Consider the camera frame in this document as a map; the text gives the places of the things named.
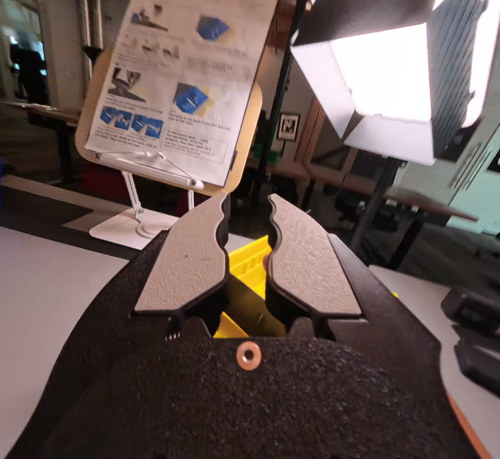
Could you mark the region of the yellow plastic bin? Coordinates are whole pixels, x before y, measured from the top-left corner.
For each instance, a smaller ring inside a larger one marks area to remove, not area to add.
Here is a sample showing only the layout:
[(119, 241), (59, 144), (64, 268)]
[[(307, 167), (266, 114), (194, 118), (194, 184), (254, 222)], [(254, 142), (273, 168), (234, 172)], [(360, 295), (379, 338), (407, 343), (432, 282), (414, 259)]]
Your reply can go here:
[[(228, 254), (230, 274), (265, 299), (266, 271), (263, 257), (271, 252), (267, 237), (262, 237)], [(220, 325), (214, 338), (248, 338), (226, 314), (221, 314)]]

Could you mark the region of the red floor box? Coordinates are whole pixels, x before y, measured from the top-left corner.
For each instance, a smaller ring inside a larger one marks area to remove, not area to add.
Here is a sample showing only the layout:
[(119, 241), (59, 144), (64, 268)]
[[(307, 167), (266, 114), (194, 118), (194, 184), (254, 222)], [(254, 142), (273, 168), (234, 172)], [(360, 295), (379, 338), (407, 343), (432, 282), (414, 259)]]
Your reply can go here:
[(82, 168), (83, 190), (94, 196), (109, 200), (124, 199), (128, 195), (126, 183), (120, 171), (96, 164)]

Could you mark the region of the wooden table black legs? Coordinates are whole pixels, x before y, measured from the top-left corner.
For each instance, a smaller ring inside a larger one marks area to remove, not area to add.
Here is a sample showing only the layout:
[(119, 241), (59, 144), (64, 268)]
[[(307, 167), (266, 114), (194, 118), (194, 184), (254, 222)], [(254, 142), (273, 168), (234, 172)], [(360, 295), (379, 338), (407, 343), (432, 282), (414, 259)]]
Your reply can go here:
[(53, 106), (10, 102), (2, 100), (3, 106), (25, 112), (32, 125), (53, 131), (57, 138), (59, 173), (61, 182), (74, 180), (72, 144), (82, 111), (58, 109)]

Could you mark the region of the white studio light panel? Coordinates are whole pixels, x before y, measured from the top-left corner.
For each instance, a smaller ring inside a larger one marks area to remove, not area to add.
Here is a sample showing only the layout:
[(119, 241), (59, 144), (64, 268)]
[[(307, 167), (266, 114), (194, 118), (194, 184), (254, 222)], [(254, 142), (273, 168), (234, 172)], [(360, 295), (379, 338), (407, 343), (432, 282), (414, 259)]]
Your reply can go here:
[(349, 147), (433, 165), (482, 114), (499, 0), (311, 0), (291, 52)]

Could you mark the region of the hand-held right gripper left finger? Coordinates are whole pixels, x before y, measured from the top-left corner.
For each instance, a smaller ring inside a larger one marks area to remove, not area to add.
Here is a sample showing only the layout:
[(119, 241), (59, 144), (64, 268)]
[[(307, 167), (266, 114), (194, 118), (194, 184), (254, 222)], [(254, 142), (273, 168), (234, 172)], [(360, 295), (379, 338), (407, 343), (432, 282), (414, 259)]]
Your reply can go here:
[(170, 228), (134, 312), (186, 315), (202, 302), (220, 315), (229, 300), (230, 195), (219, 193)]

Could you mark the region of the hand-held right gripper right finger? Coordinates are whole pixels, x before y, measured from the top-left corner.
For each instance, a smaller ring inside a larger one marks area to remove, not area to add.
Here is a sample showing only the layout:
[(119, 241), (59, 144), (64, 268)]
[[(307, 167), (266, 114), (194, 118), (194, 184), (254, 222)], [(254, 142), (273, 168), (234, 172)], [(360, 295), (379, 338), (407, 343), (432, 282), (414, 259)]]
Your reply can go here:
[(270, 287), (317, 318), (360, 318), (361, 308), (326, 230), (276, 193), (268, 197), (274, 230)]

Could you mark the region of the wooden office desk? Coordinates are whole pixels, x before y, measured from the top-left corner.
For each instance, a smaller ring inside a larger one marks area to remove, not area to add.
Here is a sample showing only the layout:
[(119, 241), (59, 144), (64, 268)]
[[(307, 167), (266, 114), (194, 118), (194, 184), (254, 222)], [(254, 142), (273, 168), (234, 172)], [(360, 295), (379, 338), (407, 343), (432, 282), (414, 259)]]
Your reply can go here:
[[(312, 194), (317, 183), (322, 183), (327, 190), (327, 196), (334, 197), (334, 214), (340, 222), (349, 222), (353, 228), (376, 190), (376, 181), (369, 180), (342, 171), (333, 174), (324, 174), (325, 168), (311, 166), (306, 168), (299, 162), (266, 166), (266, 176), (280, 177), (292, 181), (294, 184), (307, 183), (300, 208), (309, 209)], [(403, 263), (416, 238), (419, 236), (425, 222), (444, 227), (450, 218), (459, 218), (468, 222), (477, 223), (478, 218), (469, 213), (446, 206), (421, 193), (402, 188), (389, 187), (376, 209), (369, 230), (379, 230), (395, 233), (403, 218), (411, 219), (411, 224), (402, 237), (399, 245), (389, 260), (384, 259), (371, 246), (367, 237), (363, 237), (360, 244), (362, 254), (368, 263), (379, 263), (380, 266), (397, 270)]]

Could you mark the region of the black light stand pole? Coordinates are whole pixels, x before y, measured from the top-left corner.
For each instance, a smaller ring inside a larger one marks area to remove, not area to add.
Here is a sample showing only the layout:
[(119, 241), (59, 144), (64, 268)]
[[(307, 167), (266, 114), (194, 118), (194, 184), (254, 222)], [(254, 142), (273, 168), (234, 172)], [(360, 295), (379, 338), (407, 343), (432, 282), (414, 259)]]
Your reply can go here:
[(264, 137), (264, 140), (261, 144), (261, 156), (259, 159), (258, 171), (255, 176), (254, 186), (251, 196), (251, 208), (253, 211), (257, 208), (259, 203), (260, 190), (264, 177), (266, 175), (268, 157), (270, 155), (272, 141), (278, 126), (279, 114), (282, 109), (284, 94), (286, 91), (286, 83), (288, 82), (290, 76), (291, 64), (292, 64), (292, 54), (290, 49), (291, 38), (298, 29), (298, 26), (305, 12), (305, 7), (307, 5), (307, 2), (308, 0), (296, 0), (296, 7), (291, 21), (289, 35), (287, 37), (287, 45), (284, 51), (284, 58), (278, 76), (277, 88), (272, 102), (270, 122), (266, 136)]
[(401, 167), (402, 163), (402, 160), (393, 157), (388, 157), (386, 159), (384, 168), (376, 182), (372, 195), (370, 196), (353, 229), (349, 248), (355, 254), (359, 252), (361, 244), (363, 243), (364, 235), (370, 229), (379, 206), (385, 200), (385, 192), (392, 186), (397, 171)]

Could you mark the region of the small black white marker tag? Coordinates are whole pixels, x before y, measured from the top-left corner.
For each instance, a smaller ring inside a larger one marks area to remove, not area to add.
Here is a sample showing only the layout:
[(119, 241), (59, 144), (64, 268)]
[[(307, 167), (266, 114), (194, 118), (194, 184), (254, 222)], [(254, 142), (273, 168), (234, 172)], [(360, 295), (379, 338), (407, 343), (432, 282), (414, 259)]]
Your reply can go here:
[(283, 142), (296, 142), (300, 122), (300, 113), (280, 112), (276, 139)]

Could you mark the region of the instruction sheet stand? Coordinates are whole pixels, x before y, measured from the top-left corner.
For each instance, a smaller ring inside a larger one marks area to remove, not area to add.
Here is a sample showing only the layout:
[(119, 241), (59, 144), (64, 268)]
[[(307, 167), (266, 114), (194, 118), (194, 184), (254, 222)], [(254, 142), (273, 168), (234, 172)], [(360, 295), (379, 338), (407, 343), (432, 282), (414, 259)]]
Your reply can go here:
[(76, 131), (121, 173), (131, 208), (90, 235), (141, 250), (175, 217), (141, 206), (133, 176), (207, 197), (241, 181), (262, 94), (255, 78), (279, 0), (130, 0), (96, 61)]

